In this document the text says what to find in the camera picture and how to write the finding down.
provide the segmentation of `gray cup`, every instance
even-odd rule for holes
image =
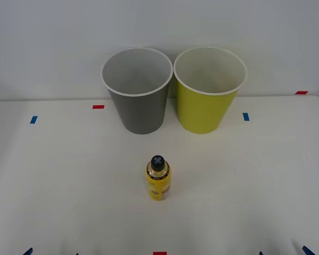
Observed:
[[[170,59],[151,48],[129,48],[105,62],[102,81],[127,130],[149,134],[162,125],[172,74]]]

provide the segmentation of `cup rim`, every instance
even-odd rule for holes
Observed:
[[[204,49],[204,48],[211,48],[211,49],[218,49],[218,50],[222,50],[224,52],[227,52],[229,53],[230,55],[234,56],[242,65],[243,67],[245,68],[245,77],[242,81],[242,83],[240,85],[238,85],[236,88],[232,89],[232,90],[229,90],[229,91],[226,91],[226,92],[222,92],[222,93],[207,93],[207,92],[203,92],[203,91],[199,91],[197,89],[193,89],[192,87],[186,85],[180,78],[179,76],[177,75],[177,72],[176,72],[176,65],[177,65],[177,61],[187,52],[191,51],[191,50],[195,50],[195,49]],[[190,48],[190,49],[187,49],[185,50],[184,52],[182,52],[180,55],[178,55],[178,57],[175,59],[175,62],[174,62],[174,74],[177,78],[177,80],[183,85],[185,86],[187,89],[189,90],[192,90],[196,93],[199,93],[199,94],[203,94],[203,95],[209,95],[209,96],[220,96],[220,95],[227,95],[227,94],[230,94],[230,93],[233,93],[237,90],[239,90],[247,81],[247,77],[248,77],[248,70],[247,70],[247,66],[246,64],[244,63],[244,61],[238,56],[236,55],[235,53],[231,52],[230,50],[228,49],[224,49],[224,48],[221,48],[221,47],[216,47],[216,46],[199,46],[199,47],[194,47],[194,48]]]
[[[104,66],[105,66],[106,63],[107,63],[112,57],[114,57],[115,55],[117,55],[117,54],[119,54],[119,53],[121,53],[121,52],[126,52],[126,51],[131,50],[131,49],[145,49],[145,50],[150,50],[150,51],[153,51],[153,52],[156,52],[156,53],[161,54],[162,56],[164,56],[164,58],[165,58],[166,60],[168,60],[168,62],[170,63],[170,75],[169,75],[168,79],[167,79],[160,87],[158,87],[158,88],[155,89],[155,90],[146,92],[146,93],[141,93],[141,94],[126,94],[126,93],[118,92],[118,91],[112,89],[109,85],[107,85],[107,83],[104,81],[104,78],[103,78],[103,69],[104,69]],[[163,89],[163,88],[169,83],[169,81],[170,81],[171,78],[172,78],[172,75],[173,75],[173,65],[172,65],[171,60],[168,58],[168,56],[165,55],[163,52],[160,52],[159,50],[153,49],[153,48],[150,48],[150,47],[129,47],[129,48],[126,48],[126,49],[124,49],[124,50],[120,50],[120,51],[118,51],[118,52],[115,52],[115,53],[113,53],[112,55],[110,55],[110,56],[107,58],[107,60],[103,63],[102,68],[100,69],[100,78],[102,79],[102,82],[103,82],[104,86],[105,86],[108,90],[110,90],[110,91],[112,91],[112,92],[114,92],[114,93],[116,93],[116,94],[118,94],[118,95],[126,96],[126,97],[143,97],[143,96],[147,96],[147,95],[153,94],[153,93],[155,93],[155,92],[158,92],[159,90]]]

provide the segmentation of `bottle label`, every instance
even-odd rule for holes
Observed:
[[[150,196],[155,200],[162,200],[167,197],[170,188],[171,169],[168,165],[168,172],[161,178],[150,176],[148,167],[146,169],[146,177]]]

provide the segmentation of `table surface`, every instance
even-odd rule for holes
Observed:
[[[319,255],[319,97],[237,97],[204,135],[174,108],[137,135],[111,100],[0,101],[0,254]],[[160,202],[156,154],[173,171]]]

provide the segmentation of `bottle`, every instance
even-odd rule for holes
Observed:
[[[146,177],[151,198],[166,198],[170,188],[171,169],[162,156],[156,155],[151,159],[147,165]]]

